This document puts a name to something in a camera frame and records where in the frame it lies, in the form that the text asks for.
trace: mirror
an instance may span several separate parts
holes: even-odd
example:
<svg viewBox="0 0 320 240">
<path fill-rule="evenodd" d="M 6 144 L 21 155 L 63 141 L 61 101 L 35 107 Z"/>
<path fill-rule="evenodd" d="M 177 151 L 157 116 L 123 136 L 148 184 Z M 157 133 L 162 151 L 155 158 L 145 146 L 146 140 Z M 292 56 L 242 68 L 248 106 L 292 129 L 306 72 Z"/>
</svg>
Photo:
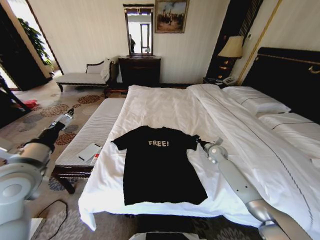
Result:
<svg viewBox="0 0 320 240">
<path fill-rule="evenodd" d="M 124 4 L 130 56 L 153 54 L 153 4 Z"/>
</svg>

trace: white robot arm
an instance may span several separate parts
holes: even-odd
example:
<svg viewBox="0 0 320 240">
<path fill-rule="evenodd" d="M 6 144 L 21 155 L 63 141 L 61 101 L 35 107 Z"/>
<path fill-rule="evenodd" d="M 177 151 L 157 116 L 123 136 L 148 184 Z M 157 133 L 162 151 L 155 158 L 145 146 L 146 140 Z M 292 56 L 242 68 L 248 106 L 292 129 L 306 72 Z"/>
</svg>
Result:
<svg viewBox="0 0 320 240">
<path fill-rule="evenodd" d="M 50 154 L 59 132 L 73 119 L 74 109 L 61 115 L 39 137 L 27 142 L 16 154 L 2 150 L 7 165 L 0 167 L 0 239 L 29 238 L 30 216 L 25 200 L 38 196 Z"/>
<path fill-rule="evenodd" d="M 208 154 L 208 159 L 218 164 L 220 172 L 248 211 L 262 222 L 258 228 L 261 237 L 265 240 L 311 240 L 311 237 L 292 217 L 275 209 L 261 197 L 237 166 L 228 160 L 226 149 L 220 146 L 222 141 L 218 138 L 214 143 L 209 143 L 198 139 Z"/>
</svg>

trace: headboard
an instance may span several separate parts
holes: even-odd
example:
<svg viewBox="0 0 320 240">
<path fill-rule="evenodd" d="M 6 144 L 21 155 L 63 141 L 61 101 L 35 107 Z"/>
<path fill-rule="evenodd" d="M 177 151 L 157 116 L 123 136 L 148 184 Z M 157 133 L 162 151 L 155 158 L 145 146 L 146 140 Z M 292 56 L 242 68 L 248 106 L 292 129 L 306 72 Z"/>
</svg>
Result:
<svg viewBox="0 0 320 240">
<path fill-rule="evenodd" d="M 320 52 L 261 47 L 242 85 L 320 124 Z"/>
</svg>

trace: pillow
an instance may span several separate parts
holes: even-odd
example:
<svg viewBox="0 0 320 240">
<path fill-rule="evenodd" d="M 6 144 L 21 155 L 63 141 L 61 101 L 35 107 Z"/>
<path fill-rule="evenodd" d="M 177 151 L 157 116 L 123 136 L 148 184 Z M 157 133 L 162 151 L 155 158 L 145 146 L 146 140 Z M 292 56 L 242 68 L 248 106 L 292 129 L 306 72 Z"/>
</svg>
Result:
<svg viewBox="0 0 320 240">
<path fill-rule="evenodd" d="M 85 73 L 86 74 L 99 74 L 101 72 L 101 69 L 103 68 L 103 63 L 104 63 L 104 61 L 99 62 L 97 64 L 87 64 Z"/>
<path fill-rule="evenodd" d="M 110 63 L 111 63 L 111 59 L 106 58 L 104 60 L 102 69 L 100 71 L 100 76 L 103 80 L 107 81 L 110 77 Z"/>
<path fill-rule="evenodd" d="M 274 98 L 249 86 L 227 86 L 222 89 L 252 115 L 287 113 L 291 109 Z"/>
<path fill-rule="evenodd" d="M 296 113 L 268 114 L 259 120 L 319 164 L 320 125 Z"/>
</svg>

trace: lampshade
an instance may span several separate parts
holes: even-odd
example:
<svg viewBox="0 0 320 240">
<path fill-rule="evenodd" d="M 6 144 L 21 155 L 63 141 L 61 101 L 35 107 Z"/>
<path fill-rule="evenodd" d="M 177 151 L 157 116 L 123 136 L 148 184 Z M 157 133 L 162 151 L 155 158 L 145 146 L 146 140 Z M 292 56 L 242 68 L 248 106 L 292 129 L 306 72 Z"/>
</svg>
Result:
<svg viewBox="0 0 320 240">
<path fill-rule="evenodd" d="M 218 56 L 226 58 L 241 58 L 243 41 L 243 36 L 230 36 Z"/>
</svg>

